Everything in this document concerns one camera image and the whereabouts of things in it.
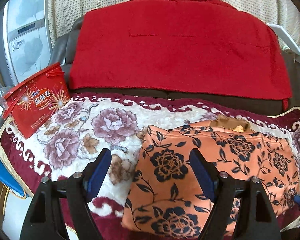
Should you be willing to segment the orange black floral garment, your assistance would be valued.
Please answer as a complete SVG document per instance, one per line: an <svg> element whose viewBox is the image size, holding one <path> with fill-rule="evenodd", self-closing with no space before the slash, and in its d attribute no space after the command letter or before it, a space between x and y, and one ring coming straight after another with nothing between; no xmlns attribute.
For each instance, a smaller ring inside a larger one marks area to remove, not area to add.
<svg viewBox="0 0 300 240"><path fill-rule="evenodd" d="M199 236L212 202L190 166L198 149L235 179L260 179L275 215L293 206L300 176L287 139L256 132L249 122L219 116L174 129L148 126L125 203L122 226L162 237Z"/></svg>

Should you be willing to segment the blue bag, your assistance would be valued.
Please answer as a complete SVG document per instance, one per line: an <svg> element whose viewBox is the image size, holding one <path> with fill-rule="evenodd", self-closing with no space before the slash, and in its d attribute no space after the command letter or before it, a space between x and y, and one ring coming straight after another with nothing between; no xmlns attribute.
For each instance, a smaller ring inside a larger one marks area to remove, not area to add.
<svg viewBox="0 0 300 240"><path fill-rule="evenodd" d="M19 197L27 198L27 193L19 185L16 179L10 174L7 168L0 160L0 181L9 189L12 193L17 193Z"/></svg>

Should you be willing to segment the floral plush blanket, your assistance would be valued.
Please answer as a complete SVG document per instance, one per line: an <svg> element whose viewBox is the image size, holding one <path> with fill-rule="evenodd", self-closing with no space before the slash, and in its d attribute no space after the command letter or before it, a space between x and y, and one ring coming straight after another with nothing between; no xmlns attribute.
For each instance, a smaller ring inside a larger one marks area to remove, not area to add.
<svg viewBox="0 0 300 240"><path fill-rule="evenodd" d="M287 139L300 176L300 107L265 116L200 99L168 100L120 94L76 93L28 139L7 119L0 129L0 160L33 196L40 180L69 178L111 151L111 165L88 206L105 239L176 239L122 226L126 199L148 126L174 129L219 116L242 119L252 130Z"/></svg>

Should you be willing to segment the red snack gift box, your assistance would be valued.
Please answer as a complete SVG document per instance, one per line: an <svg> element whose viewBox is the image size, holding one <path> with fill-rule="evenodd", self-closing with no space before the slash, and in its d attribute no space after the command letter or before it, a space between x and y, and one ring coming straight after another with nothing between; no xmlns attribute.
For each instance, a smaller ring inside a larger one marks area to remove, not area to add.
<svg viewBox="0 0 300 240"><path fill-rule="evenodd" d="M55 63L30 76L5 95L3 118L12 117L26 139L70 101L64 72Z"/></svg>

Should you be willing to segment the dark brown sofa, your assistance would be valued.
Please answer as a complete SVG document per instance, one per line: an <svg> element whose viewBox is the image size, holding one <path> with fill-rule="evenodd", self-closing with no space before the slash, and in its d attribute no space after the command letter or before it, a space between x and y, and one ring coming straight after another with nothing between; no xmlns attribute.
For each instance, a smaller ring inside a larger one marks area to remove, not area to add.
<svg viewBox="0 0 300 240"><path fill-rule="evenodd" d="M74 61L77 40L83 23L83 17L75 20L70 32L57 39L52 50L49 65L59 62L61 64L66 83L69 82L70 69ZM288 108L300 107L300 62L290 53L282 52L285 60L290 83L292 85L293 96L288 100ZM153 89L119 89L119 88L80 88L71 90L75 92L97 92L97 93L117 93L132 96L147 96L151 98L166 99L202 99L233 109L241 109L256 114L274 116L285 111L283 103L278 100L249 99L235 96L213 95L204 93L182 93L169 92Z"/></svg>

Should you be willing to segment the white refrigerator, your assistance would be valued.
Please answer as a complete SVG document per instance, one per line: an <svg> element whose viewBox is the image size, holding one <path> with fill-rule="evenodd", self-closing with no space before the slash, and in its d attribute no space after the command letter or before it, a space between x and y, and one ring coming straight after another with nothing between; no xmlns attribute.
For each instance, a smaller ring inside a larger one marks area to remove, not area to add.
<svg viewBox="0 0 300 240"><path fill-rule="evenodd" d="M0 11L0 79L15 86L47 67L46 0L8 0Z"/></svg>

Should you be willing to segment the red blanket on sofa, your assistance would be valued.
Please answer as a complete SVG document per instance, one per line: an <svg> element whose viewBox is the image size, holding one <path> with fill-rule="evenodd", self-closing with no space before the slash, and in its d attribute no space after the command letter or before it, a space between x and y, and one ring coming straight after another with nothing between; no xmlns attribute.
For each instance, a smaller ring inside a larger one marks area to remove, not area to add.
<svg viewBox="0 0 300 240"><path fill-rule="evenodd" d="M87 12L69 87L292 97L276 34L220 0L131 0Z"/></svg>

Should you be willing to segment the white rack frame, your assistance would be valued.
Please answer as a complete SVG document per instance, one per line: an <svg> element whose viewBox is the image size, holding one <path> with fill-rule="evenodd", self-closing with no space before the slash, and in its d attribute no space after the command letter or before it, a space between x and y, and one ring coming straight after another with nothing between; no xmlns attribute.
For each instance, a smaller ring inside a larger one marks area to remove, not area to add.
<svg viewBox="0 0 300 240"><path fill-rule="evenodd" d="M291 50L296 56L295 59L300 63L300 46L292 39L292 37L287 33L287 31L280 25L277 24L267 24L275 34L281 38L281 40L286 44L286 47Z"/></svg>

